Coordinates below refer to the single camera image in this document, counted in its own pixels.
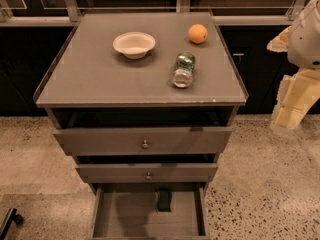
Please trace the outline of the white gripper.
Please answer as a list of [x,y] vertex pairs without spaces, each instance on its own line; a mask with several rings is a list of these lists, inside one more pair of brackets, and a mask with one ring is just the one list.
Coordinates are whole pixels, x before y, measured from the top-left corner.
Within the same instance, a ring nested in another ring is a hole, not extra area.
[[293,76],[283,76],[271,116],[274,125],[292,130],[320,99],[320,0],[310,0],[291,27],[273,38],[267,49],[287,51],[288,61],[301,67]]

